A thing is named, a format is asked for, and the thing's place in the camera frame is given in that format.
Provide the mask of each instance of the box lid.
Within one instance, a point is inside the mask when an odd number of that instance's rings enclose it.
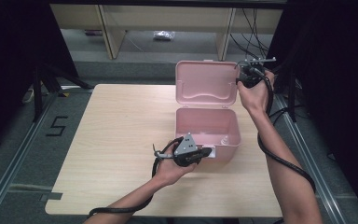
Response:
[[[239,75],[240,67],[232,62],[181,61],[176,65],[176,101],[181,105],[232,105]]]

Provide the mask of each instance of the pink plastic container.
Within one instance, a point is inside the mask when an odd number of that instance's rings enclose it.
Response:
[[[228,107],[237,98],[235,63],[181,61],[176,65],[175,136],[191,133],[198,147],[212,147],[210,158],[229,161],[241,142],[237,115]]]

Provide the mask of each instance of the wooden table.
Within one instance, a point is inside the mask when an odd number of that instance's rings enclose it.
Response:
[[[48,200],[52,215],[85,215],[107,206],[151,177],[152,144],[174,138],[175,86],[98,85],[85,110]],[[193,173],[157,192],[137,216],[281,217],[256,128],[237,102],[241,144],[229,162],[202,160]]]

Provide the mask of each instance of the hand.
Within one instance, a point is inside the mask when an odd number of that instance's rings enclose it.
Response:
[[[170,146],[165,153],[172,154],[173,144]],[[163,187],[176,183],[183,175],[192,172],[196,168],[197,164],[193,163],[187,167],[178,166],[174,160],[165,159],[159,162],[158,169],[153,178],[156,178]]]
[[[266,77],[269,79],[271,86],[274,85],[274,74],[270,71],[265,72]],[[238,91],[240,92],[241,102],[243,107],[249,112],[266,111],[269,92],[264,81],[260,81],[257,85],[248,89],[243,86],[242,82],[237,84]]]

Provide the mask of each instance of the forearm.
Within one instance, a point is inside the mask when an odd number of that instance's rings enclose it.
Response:
[[[301,167],[271,124],[268,115],[260,111],[249,112],[263,145],[278,157]],[[270,157],[267,157],[267,163],[272,187],[281,206],[285,223],[321,223],[314,192],[307,179]]]
[[[159,189],[165,186],[157,178],[152,178],[145,184],[143,184],[138,189],[134,190],[133,192],[129,193],[128,195],[124,196],[123,198],[119,199],[118,201],[109,205],[112,208],[128,208],[134,207],[141,203],[144,203],[147,199],[153,196]],[[94,216],[90,217],[85,224],[91,223],[109,223],[109,224],[117,224],[117,223],[126,223],[128,219],[131,218],[133,213],[122,213],[122,214],[95,214]]]

